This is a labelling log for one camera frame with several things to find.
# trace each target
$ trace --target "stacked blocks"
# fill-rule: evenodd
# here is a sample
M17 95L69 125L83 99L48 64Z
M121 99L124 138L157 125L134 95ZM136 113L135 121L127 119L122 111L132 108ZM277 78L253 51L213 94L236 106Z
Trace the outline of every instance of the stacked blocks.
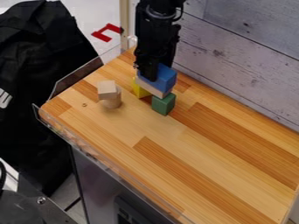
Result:
M133 78L132 88L138 99L151 95L151 93L142 88L141 85L138 86L138 84L136 83L136 77Z
M177 83L177 72L163 64L159 64L156 81L150 81L142 77L139 71L138 71L138 78L150 84L153 88L163 93L167 93Z
M177 96L174 94L168 94L164 99L159 99L156 96L153 96L151 107L153 110L155 110L157 113L161 115L168 115L176 104L176 98Z
M117 109L122 105L122 89L115 85L114 80L100 81L98 95L101 105L107 109Z
M133 89L137 85L139 88L153 95L151 106L157 113L166 116L173 110L176 96L171 92L177 82L176 71L163 64L159 64L156 81L150 81L142 77L138 71L138 75L134 78L133 82ZM138 92L136 92L136 95L138 98L141 98Z

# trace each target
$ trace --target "beige wooden block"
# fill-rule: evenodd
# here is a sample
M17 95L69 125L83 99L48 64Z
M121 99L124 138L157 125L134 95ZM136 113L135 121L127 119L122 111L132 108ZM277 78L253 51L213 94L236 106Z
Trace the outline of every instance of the beige wooden block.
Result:
M104 80L98 83L100 101L117 98L117 88L114 80Z
M160 99L165 98L169 93L172 92L172 89L170 89L170 91L168 91L167 93L163 93L155 87L152 87L149 83L146 83L145 81L139 79L138 76L136 76L136 84Z
M118 109L122 105L122 89L116 86L116 98L103 100L101 101L101 105L108 109Z

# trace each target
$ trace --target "cable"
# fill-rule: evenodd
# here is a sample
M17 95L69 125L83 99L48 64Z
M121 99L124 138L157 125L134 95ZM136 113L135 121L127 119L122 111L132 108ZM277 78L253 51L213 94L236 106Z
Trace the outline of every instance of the cable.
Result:
M0 177L0 193L2 193L7 173L6 173L5 166L4 166L4 164L1 161L0 161L0 172L1 172L1 177Z

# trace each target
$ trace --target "black bag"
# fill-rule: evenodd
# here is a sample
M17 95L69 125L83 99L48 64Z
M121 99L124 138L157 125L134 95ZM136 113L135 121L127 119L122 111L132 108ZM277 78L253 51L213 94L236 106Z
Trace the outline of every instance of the black bag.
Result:
M61 2L18 3L0 15L0 158L37 170L66 143L35 118L56 81L98 57Z

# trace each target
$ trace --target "wooden table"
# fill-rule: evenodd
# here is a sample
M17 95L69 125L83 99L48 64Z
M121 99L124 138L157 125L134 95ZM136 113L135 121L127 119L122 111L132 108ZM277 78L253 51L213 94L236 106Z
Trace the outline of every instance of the wooden table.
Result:
M125 52L40 115L183 223L284 223L299 183L298 133L181 73L177 106L159 115L132 93L134 59ZM122 87L119 109L98 102L106 79Z

